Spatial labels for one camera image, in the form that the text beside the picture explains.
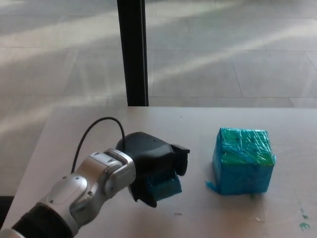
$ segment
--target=wire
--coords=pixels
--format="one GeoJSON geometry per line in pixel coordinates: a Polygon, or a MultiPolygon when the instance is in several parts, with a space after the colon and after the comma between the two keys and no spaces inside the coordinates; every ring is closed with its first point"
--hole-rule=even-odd
{"type": "Polygon", "coordinates": [[[120,129],[121,129],[121,134],[122,134],[122,149],[123,151],[125,151],[125,136],[124,136],[124,130],[123,130],[123,127],[122,127],[122,124],[119,122],[118,119],[116,118],[113,118],[113,117],[105,117],[105,118],[100,118],[98,120],[96,120],[95,122],[93,122],[88,128],[87,130],[85,131],[83,137],[81,137],[81,140],[78,144],[78,147],[77,147],[77,150],[76,150],[76,154],[75,154],[75,158],[74,158],[74,161],[73,161],[73,166],[71,168],[71,174],[75,171],[75,167],[76,167],[76,162],[77,162],[77,158],[78,158],[78,155],[79,155],[79,151],[80,151],[80,148],[88,134],[88,132],[91,130],[91,128],[93,128],[97,123],[103,121],[103,120],[113,120],[115,121],[116,123],[118,123],[120,129]]]}

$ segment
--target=tiled floor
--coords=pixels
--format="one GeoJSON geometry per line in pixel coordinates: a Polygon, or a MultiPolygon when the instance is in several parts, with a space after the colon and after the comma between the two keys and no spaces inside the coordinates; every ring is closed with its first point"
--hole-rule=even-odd
{"type": "MultiPolygon", "coordinates": [[[[317,0],[146,0],[152,106],[317,108],[317,0]]],[[[56,105],[125,106],[116,0],[0,0],[0,195],[56,105]]]]}

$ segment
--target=tape-wrapped box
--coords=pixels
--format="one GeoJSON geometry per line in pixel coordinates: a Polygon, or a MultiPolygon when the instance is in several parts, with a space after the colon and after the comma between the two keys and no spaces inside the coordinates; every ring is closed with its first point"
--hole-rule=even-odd
{"type": "Polygon", "coordinates": [[[266,192],[274,164],[267,131],[220,129],[212,158],[218,193],[266,192]]]}

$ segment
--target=white table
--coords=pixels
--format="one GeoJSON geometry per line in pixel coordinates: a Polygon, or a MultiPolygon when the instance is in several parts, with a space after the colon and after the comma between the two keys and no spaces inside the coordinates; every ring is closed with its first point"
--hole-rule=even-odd
{"type": "MultiPolygon", "coordinates": [[[[118,118],[126,134],[144,131],[191,149],[183,192],[156,209],[135,203],[124,190],[106,202],[78,238],[308,238],[317,237],[317,111],[305,109],[99,108],[56,109],[24,174],[4,228],[12,226],[63,175],[69,173],[85,129],[104,116],[118,118]],[[220,127],[266,129],[277,164],[268,192],[220,196],[211,157],[220,127]]],[[[104,121],[88,134],[79,163],[114,147],[116,123],[104,121]]]]}

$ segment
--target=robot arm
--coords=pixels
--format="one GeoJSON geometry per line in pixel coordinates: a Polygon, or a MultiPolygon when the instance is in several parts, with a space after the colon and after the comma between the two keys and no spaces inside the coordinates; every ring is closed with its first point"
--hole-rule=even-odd
{"type": "Polygon", "coordinates": [[[124,153],[109,149],[88,156],[12,229],[2,231],[0,238],[72,238],[97,217],[108,199],[125,187],[129,187],[135,201],[141,199],[156,207],[156,201],[151,201],[146,189],[139,189],[139,185],[145,176],[171,168],[184,175],[189,150],[142,132],[128,135],[127,141],[130,143],[124,153]]]}

